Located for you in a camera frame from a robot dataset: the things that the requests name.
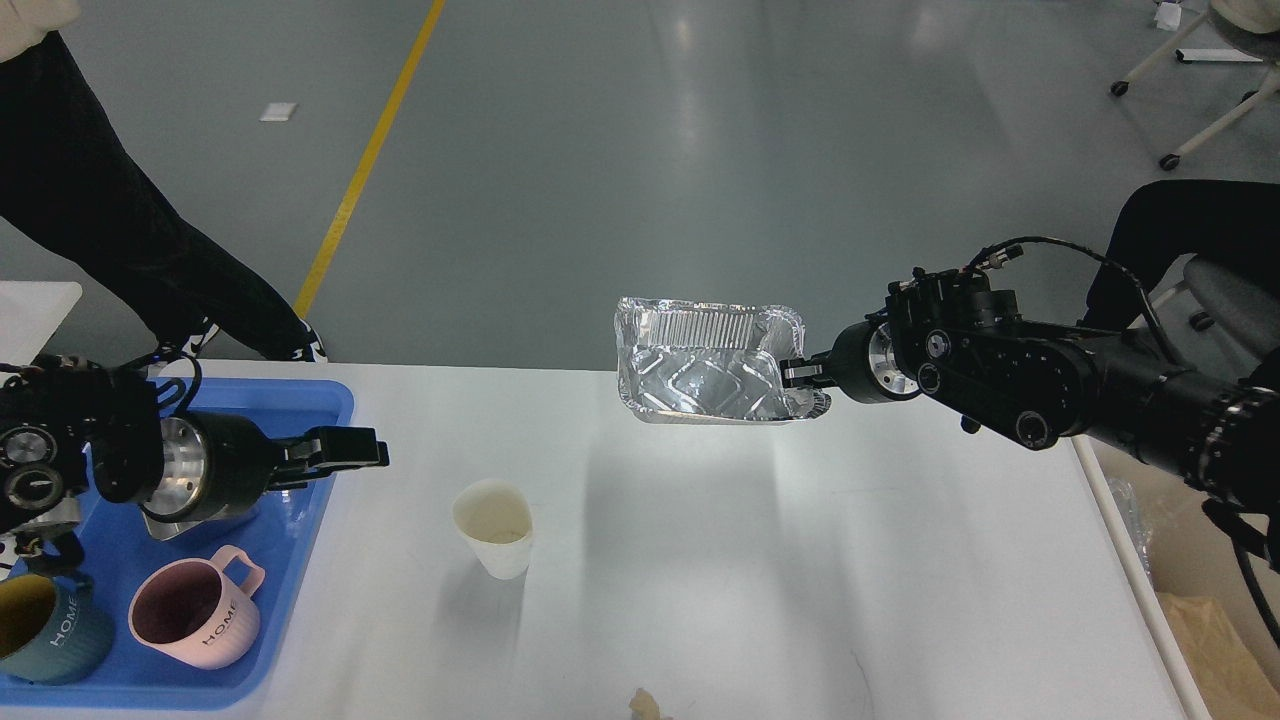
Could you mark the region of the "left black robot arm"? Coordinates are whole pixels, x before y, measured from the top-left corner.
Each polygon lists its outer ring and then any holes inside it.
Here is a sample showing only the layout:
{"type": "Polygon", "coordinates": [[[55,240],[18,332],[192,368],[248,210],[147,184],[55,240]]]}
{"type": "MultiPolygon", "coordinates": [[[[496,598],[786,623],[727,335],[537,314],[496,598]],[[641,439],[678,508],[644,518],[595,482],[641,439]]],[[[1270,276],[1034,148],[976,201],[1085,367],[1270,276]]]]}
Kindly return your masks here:
{"type": "Polygon", "coordinates": [[[29,571],[68,577],[84,561],[76,528],[90,489],[134,505],[151,537],[168,541],[238,518],[266,493],[390,461],[371,428],[270,438],[246,416],[195,410],[201,368],[156,386],[151,364],[40,354],[3,366],[3,536],[29,571]]]}

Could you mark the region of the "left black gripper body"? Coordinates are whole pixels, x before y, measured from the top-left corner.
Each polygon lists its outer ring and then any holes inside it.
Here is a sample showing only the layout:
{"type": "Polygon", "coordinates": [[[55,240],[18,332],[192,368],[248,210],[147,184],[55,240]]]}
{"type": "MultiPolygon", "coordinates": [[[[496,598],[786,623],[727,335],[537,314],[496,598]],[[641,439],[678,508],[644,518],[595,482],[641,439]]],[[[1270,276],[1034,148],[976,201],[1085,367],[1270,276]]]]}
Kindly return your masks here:
{"type": "Polygon", "coordinates": [[[268,491],[285,457],[282,445],[241,415],[175,414],[160,427],[164,468],[150,492],[150,518],[156,521],[242,514],[268,491]]]}

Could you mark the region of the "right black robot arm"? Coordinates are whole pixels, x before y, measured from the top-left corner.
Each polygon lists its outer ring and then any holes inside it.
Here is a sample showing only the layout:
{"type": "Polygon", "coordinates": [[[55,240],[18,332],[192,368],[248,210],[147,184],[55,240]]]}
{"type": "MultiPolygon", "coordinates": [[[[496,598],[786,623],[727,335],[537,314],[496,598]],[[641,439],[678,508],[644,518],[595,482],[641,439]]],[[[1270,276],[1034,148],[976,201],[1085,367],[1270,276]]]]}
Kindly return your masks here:
{"type": "Polygon", "coordinates": [[[959,413],[968,433],[989,428],[1029,450],[1089,436],[1206,493],[1204,515],[1233,543],[1271,635],[1277,619],[1252,568],[1277,568],[1277,395],[1215,379],[1181,363],[1139,295],[1155,346],[1130,331],[1025,320],[991,270],[1020,256],[1023,238],[982,249],[965,266],[915,268],[884,306],[831,350],[780,363],[783,386],[836,387],[861,404],[924,395],[959,413]],[[911,380],[915,389],[897,389],[911,380]]]}

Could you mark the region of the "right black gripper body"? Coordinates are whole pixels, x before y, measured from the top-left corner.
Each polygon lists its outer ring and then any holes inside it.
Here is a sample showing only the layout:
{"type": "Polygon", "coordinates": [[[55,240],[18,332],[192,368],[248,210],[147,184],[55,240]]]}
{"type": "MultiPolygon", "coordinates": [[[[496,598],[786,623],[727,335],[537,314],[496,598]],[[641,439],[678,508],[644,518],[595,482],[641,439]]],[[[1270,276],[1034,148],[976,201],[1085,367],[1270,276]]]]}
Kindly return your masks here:
{"type": "Polygon", "coordinates": [[[883,320],[868,320],[842,331],[828,352],[828,377],[859,404],[908,401],[920,387],[897,364],[883,320]]]}

